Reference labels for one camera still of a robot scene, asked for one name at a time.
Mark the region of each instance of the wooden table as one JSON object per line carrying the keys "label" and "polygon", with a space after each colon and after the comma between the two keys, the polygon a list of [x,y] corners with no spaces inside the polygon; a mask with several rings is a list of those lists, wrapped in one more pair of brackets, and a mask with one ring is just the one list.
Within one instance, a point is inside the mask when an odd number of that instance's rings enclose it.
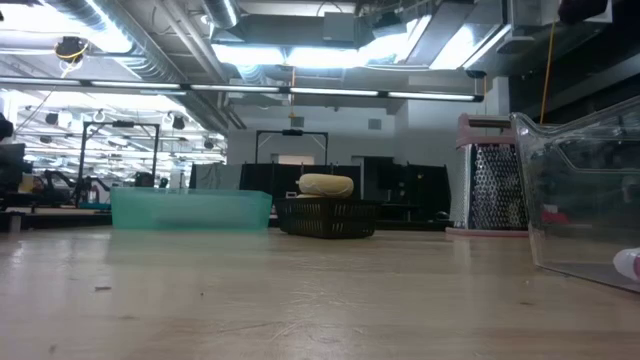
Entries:
{"label": "wooden table", "polygon": [[0,241],[0,359],[637,359],[640,298],[528,239],[24,232]]}

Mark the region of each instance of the table surface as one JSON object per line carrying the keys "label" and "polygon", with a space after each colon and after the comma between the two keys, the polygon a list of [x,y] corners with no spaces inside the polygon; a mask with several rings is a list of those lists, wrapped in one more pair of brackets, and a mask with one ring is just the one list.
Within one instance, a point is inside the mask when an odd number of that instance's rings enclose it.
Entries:
{"label": "table surface", "polygon": [[33,231],[0,240],[1,359],[638,359],[640,297],[527,239]]}

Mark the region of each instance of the black wicker basket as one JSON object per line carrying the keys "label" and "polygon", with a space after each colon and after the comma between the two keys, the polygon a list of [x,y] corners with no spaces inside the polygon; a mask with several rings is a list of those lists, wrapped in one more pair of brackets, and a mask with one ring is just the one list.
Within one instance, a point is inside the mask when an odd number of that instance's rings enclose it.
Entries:
{"label": "black wicker basket", "polygon": [[374,201],[304,198],[275,201],[280,230],[323,239],[373,235],[380,204]]}

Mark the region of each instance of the clear plastic container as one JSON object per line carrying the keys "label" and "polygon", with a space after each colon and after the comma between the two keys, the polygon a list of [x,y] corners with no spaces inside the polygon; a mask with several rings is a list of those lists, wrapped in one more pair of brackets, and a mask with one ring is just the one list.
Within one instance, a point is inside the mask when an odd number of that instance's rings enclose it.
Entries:
{"label": "clear plastic container", "polygon": [[261,191],[112,188],[116,229],[262,230],[271,195]]}
{"label": "clear plastic container", "polygon": [[640,97],[554,128],[511,120],[536,264],[640,292]]}

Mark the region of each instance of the teal plastic container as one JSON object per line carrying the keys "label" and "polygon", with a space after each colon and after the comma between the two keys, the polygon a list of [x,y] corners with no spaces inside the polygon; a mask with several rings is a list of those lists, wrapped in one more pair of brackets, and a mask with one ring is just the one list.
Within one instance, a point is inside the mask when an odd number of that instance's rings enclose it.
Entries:
{"label": "teal plastic container", "polygon": [[271,195],[261,191],[112,188],[119,230],[263,230]]}

